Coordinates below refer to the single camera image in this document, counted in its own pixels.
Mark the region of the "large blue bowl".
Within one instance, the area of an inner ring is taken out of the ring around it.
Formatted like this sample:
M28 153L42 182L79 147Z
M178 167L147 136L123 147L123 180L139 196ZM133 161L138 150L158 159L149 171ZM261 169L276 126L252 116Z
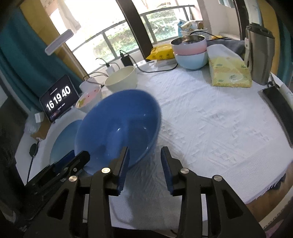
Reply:
M89 152L84 170L93 175L128 147L132 168L152 156L160 126L161 109L151 94L137 89L120 91L100 101L84 117L75 136L75 153Z

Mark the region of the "black power adapter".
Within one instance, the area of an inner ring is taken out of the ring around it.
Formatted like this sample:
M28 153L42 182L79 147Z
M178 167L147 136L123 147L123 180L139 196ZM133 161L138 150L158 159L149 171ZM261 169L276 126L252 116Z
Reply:
M128 55L120 54L120 57L121 57L121 62L124 65L124 67L133 66L133 63Z

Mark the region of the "yellow snack bag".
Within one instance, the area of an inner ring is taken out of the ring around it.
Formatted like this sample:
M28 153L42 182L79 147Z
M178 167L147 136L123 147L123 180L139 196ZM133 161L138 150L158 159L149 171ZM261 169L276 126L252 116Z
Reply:
M151 49L148 60L170 60L174 59L174 53L170 44L159 45Z

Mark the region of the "cream white bowl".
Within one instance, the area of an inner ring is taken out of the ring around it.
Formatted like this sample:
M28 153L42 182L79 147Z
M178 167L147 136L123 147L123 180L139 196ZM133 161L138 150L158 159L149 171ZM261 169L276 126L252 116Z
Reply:
M112 93L135 89L137 87L138 77L134 66L126 66L112 73L105 81L104 85Z

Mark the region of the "white toothbrush holder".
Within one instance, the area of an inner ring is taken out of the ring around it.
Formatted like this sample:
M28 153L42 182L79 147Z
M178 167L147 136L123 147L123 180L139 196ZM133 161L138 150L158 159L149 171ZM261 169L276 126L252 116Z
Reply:
M93 87L100 87L101 85L94 79L94 77L89 77L83 83L79 85L80 90L84 93L92 89Z

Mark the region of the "cardboard box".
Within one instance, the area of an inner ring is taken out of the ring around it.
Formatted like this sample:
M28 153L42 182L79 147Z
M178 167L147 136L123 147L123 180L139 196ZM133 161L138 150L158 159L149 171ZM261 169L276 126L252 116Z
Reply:
M39 130L37 130L35 133L33 133L31 135L31 137L34 138L35 140L39 140L39 141L46 139L46 136L48 134L50 127L51 127L51 123L48 121L47 118L45 118L40 123Z

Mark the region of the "yellow tissue pack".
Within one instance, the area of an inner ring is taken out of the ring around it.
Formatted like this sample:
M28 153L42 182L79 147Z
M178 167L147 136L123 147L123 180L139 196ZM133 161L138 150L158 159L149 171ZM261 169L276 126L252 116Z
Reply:
M238 54L221 44L208 46L207 54L212 86L252 86L250 71Z

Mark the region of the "white basket with items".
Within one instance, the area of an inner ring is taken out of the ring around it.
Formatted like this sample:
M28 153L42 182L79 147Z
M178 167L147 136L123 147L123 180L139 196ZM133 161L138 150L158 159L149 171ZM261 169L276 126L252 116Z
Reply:
M207 28L204 27L202 21L184 21L180 20L177 24L178 26L178 36L186 36L189 35L191 32L198 31L199 34L203 34L203 32L207 32Z

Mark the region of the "white charger plug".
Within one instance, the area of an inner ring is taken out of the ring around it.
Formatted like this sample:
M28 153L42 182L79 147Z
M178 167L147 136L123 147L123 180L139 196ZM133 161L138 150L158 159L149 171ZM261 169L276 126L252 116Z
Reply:
M110 76L115 72L114 67L112 65L106 66L107 75Z

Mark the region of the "grey folded cloth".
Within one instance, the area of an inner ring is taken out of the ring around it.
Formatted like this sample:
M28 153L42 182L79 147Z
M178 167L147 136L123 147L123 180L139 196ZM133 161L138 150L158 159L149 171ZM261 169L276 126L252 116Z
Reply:
M211 45L224 45L233 52L235 52L238 55L242 55L245 53L245 43L241 40L234 40L234 39L214 39L214 40L208 40L207 46Z

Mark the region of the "white desk lamp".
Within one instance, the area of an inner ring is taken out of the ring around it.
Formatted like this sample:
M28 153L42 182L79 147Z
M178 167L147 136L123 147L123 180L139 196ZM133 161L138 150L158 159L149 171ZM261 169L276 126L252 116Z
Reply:
M62 46L67 40L73 36L73 31L71 29L66 30L63 34L59 35L55 40L51 42L46 48L46 55L52 55L59 47Z

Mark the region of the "white power strip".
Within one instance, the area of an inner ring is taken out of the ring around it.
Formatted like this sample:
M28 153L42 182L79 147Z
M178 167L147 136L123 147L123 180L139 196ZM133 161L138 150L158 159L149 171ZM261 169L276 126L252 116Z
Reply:
M163 67L163 66L168 66L172 64L177 64L177 61L175 58L173 59L164 59L164 60L157 60L155 63L156 67Z

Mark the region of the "light blue plate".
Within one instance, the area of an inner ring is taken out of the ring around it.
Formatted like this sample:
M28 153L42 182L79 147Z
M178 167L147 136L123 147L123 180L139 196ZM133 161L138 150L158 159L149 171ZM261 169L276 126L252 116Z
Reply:
M70 123L57 137L51 150L50 164L58 162L75 148L75 136L82 120Z

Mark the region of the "pink strawberry bowl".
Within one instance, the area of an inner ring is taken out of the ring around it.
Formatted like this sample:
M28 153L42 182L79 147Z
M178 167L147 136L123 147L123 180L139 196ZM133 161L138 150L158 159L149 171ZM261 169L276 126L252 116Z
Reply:
M90 112L102 100L100 87L94 87L84 92L76 102L75 107L84 112Z

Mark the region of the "black smartphone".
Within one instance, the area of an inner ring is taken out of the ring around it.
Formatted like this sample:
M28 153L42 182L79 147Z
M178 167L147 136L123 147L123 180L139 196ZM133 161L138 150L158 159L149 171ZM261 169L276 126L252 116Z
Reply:
M288 102L275 86L262 89L259 94L277 118L292 148L292 109Z

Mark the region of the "white textured table cloth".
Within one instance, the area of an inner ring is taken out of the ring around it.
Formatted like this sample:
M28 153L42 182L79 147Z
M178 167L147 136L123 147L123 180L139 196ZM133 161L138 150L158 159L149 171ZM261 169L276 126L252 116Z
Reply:
M222 176L257 220L267 216L292 187L292 148L261 98L262 86L214 87L209 68L140 73L138 88L161 107L154 155L127 174L110 198L111 221L126 229L170 230L179 223L181 199L167 190L160 150L199 176Z

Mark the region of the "stainless steel tumbler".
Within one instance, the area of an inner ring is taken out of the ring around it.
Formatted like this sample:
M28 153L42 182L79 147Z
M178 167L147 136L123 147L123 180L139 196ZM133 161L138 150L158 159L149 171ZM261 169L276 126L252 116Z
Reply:
M250 70L252 80L260 85L266 85L275 55L273 33L257 23L250 23L246 27L244 45L244 62Z

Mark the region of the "teal curtain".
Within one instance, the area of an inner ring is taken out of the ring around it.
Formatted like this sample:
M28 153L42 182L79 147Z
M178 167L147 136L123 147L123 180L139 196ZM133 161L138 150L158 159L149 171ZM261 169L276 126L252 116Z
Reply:
M81 92L82 79L45 48L22 11L15 9L1 30L1 72L25 106L38 111L43 110L40 97L64 75Z

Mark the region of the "light blue bowl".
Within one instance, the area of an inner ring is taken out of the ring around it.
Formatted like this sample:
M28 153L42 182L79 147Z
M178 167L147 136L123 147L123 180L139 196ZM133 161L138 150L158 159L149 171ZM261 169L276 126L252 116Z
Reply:
M189 70L198 70L204 67L208 62L207 51L195 55L178 55L175 54L177 63Z

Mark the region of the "pink steel-lined bowl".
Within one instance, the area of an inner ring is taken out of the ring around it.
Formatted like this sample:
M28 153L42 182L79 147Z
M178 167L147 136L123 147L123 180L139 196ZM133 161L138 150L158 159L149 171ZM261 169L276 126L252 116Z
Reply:
M197 55L207 50L207 40L202 35L178 37L170 45L176 55Z

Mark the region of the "tablet clock display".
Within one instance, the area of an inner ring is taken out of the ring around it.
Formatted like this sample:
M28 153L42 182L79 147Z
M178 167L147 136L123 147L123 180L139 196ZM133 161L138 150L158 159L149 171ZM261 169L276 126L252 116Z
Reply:
M39 99L49 122L66 113L78 101L79 95L70 77L64 75L57 80Z

